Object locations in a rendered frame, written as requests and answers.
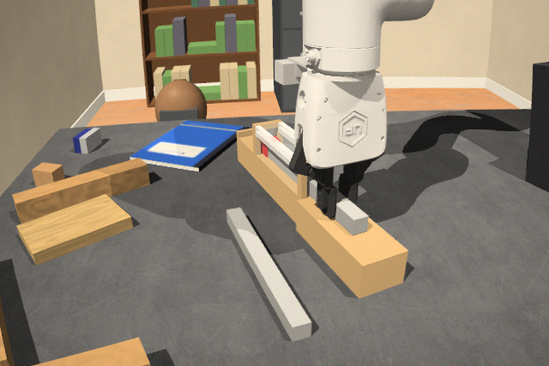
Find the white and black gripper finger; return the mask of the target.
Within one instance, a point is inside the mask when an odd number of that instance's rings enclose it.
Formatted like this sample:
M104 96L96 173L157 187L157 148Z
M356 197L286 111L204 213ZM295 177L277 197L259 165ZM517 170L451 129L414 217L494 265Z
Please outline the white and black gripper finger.
M289 163L289 168L296 174L309 176L317 181L317 206L330 219L334 218L337 196L337 189L333 186L334 167L328 169L317 169L306 163L303 148L303 130L293 152L293 156Z
M339 176L339 192L354 205L356 205L356 201L358 200L359 182L364 178L364 172L371 165L372 161L374 162L383 155L384 153L374 159L343 165L344 172Z

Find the blue notebook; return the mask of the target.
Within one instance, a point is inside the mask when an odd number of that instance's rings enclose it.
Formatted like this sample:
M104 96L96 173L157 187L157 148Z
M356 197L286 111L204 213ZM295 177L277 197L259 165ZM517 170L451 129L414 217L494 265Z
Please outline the blue notebook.
M130 156L147 164L200 171L237 140L237 130L249 127L185 121Z

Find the flat wooden board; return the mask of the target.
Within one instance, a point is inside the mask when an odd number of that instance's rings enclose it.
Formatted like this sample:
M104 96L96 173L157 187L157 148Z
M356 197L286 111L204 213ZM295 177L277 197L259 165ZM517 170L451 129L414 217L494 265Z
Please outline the flat wooden board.
M17 225L36 266L131 228L131 216L107 195Z

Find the long white square stick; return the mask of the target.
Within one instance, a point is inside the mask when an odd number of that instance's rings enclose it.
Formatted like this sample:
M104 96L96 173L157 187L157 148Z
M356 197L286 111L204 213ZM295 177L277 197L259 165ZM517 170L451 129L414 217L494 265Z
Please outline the long white square stick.
M226 210L227 223L291 341L311 337L311 320L263 246L241 207Z

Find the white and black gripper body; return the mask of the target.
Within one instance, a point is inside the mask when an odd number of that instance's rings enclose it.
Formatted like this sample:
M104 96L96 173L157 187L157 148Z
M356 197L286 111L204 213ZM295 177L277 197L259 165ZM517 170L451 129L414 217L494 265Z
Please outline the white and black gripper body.
M302 130L306 161L317 169L382 155L387 141L382 73L329 75L307 67L299 84L294 147Z

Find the light grey square stick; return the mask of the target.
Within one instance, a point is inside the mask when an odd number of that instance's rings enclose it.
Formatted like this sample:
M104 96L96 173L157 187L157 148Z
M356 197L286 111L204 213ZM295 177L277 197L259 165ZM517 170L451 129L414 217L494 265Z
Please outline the light grey square stick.
M309 196L317 201L317 181L309 181ZM337 190L336 219L352 235L367 231L369 216Z

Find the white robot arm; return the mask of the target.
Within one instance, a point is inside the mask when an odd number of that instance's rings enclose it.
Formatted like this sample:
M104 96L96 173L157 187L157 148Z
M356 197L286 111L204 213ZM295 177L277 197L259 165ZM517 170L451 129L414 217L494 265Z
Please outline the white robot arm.
M274 80L299 84L307 67L329 75L380 66L384 21L426 16L435 0L303 0L303 56L274 60Z

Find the small wooden block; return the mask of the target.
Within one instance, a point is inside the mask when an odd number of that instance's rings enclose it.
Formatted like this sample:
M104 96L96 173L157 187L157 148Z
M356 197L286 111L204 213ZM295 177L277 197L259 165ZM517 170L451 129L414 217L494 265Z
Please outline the small wooden block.
M32 172L36 187L65 179L63 165L41 163Z

